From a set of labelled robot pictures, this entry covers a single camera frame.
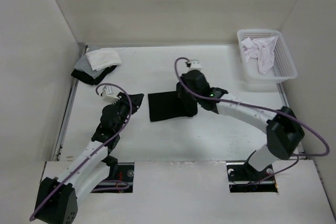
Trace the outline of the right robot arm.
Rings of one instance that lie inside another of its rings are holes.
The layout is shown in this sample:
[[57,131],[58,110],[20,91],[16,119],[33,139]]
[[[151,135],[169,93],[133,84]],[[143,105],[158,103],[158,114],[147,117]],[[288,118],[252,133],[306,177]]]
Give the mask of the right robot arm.
[[227,90],[211,87],[199,70],[182,74],[176,90],[188,109],[201,106],[206,111],[230,116],[265,133],[266,143],[234,169],[234,176],[239,179],[261,178],[272,163],[288,160],[305,135],[291,108],[283,106],[280,110],[268,111],[247,105]]

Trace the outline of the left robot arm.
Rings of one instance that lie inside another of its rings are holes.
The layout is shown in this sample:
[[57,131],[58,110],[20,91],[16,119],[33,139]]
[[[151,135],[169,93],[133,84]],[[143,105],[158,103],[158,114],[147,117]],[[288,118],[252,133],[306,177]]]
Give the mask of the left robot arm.
[[110,153],[143,98],[142,93],[127,95],[120,92],[102,109],[100,123],[84,151],[58,176],[45,177],[40,182],[30,221],[73,223],[80,202],[91,192],[123,191],[130,187],[118,175],[118,160]]

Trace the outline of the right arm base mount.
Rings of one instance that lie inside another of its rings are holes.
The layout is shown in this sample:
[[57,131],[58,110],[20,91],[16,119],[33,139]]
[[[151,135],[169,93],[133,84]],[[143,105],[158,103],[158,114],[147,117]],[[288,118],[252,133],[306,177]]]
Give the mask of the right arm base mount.
[[265,179],[274,173],[270,164],[261,172],[248,168],[244,162],[226,163],[229,191],[231,193],[277,193],[274,177]]

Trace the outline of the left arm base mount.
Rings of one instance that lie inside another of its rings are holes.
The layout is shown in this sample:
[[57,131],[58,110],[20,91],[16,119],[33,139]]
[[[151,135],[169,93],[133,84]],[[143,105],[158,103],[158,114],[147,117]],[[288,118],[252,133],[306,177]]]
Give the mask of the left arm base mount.
[[132,193],[134,163],[120,163],[117,158],[108,156],[103,162],[110,168],[109,176],[101,181],[92,193]]

